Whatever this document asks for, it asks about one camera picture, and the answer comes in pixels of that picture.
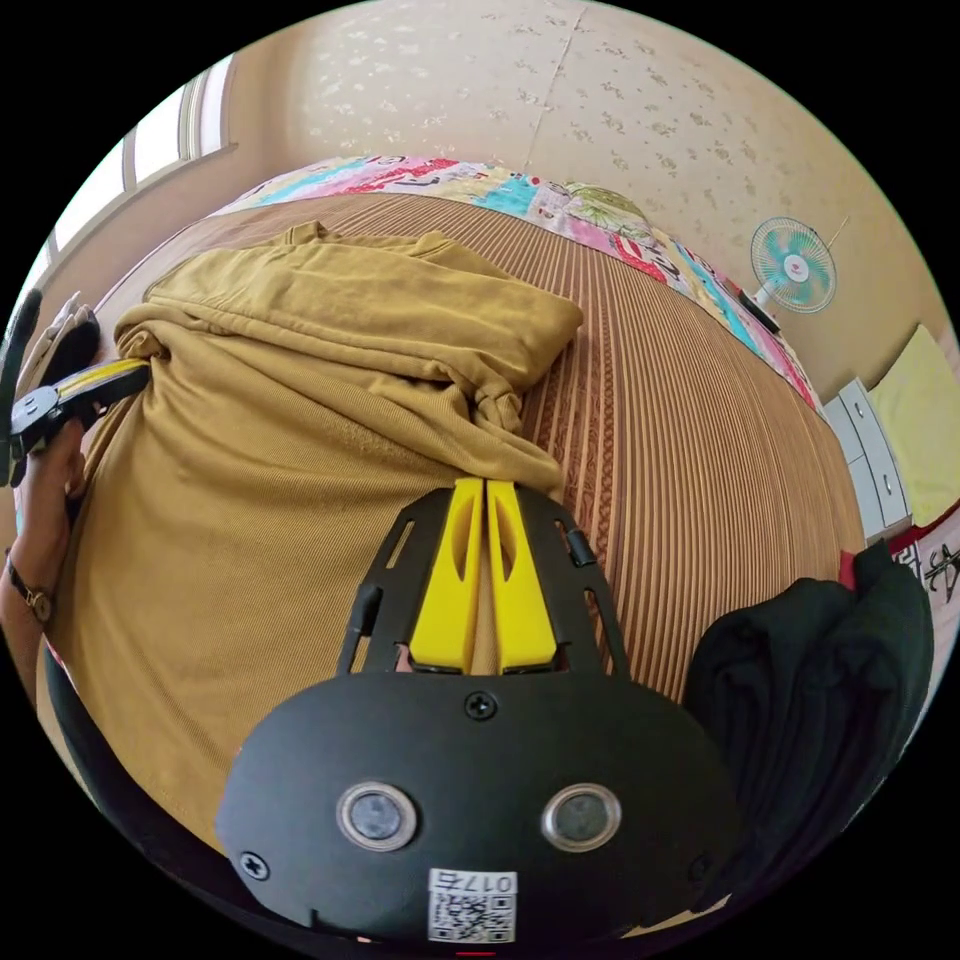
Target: label sticker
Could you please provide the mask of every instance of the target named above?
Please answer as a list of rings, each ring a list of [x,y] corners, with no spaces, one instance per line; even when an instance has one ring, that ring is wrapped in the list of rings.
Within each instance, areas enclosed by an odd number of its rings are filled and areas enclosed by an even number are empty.
[[[428,939],[439,943],[513,943],[517,875],[430,871]]]

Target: watch strap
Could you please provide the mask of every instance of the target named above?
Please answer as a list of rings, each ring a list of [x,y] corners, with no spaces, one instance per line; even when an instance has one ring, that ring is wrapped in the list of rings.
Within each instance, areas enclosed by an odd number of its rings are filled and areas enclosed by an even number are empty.
[[[4,553],[7,560],[7,572],[10,574],[10,582],[13,584],[13,588],[23,597],[37,620],[39,620],[41,624],[48,623],[50,617],[53,615],[53,600],[51,600],[43,590],[35,590],[33,587],[28,587],[23,577],[20,576],[17,568],[13,565],[13,561],[10,559],[10,548],[7,547]]]

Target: colorful blanket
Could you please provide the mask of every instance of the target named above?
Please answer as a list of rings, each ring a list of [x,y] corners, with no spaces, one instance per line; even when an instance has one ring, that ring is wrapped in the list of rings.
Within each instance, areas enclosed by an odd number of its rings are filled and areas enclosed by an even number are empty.
[[[727,278],[656,227],[620,194],[593,184],[554,183],[488,163],[445,158],[336,157],[267,180],[210,214],[351,193],[413,193],[497,210],[599,250],[699,304],[826,419],[786,341],[728,290]]]

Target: fan base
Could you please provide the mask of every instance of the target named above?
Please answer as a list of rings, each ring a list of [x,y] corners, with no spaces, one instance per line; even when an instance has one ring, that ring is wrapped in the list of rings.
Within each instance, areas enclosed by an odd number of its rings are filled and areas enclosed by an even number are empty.
[[[771,333],[779,333],[780,325],[745,290],[737,298]]]

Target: drawer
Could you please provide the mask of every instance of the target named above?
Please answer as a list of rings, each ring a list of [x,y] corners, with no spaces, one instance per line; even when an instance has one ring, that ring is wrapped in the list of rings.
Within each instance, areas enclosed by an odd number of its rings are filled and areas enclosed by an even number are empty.
[[[864,457],[873,474],[884,526],[891,527],[909,513],[893,453],[859,382],[854,381],[844,387],[840,391],[840,399],[860,438]]]
[[[835,397],[823,408],[823,411],[827,415],[827,420],[830,421],[833,432],[840,441],[840,447],[847,463],[853,463],[854,460],[862,457],[863,445],[860,443],[860,436],[853,426],[853,421],[850,419],[850,414],[847,413],[843,401],[839,397]]]
[[[883,511],[880,509],[880,497],[873,482],[870,464],[866,457],[854,460],[850,464],[850,476],[853,477],[853,488],[857,492],[857,505],[860,507],[860,521],[863,524],[864,539],[870,540],[878,533],[882,533],[886,524],[883,522]]]

